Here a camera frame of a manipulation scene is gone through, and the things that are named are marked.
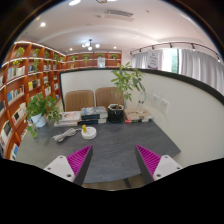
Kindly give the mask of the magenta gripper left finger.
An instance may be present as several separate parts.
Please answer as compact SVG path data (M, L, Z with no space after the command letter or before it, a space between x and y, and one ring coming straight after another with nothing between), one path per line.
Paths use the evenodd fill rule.
M92 156L93 146L88 145L69 156L58 156L44 170L81 186Z

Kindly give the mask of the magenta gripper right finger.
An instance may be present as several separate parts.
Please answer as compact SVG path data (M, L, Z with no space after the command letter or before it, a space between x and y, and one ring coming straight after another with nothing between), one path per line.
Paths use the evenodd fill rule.
M159 156L155 152L140 145L135 146L135 155L146 184L182 169L169 155Z

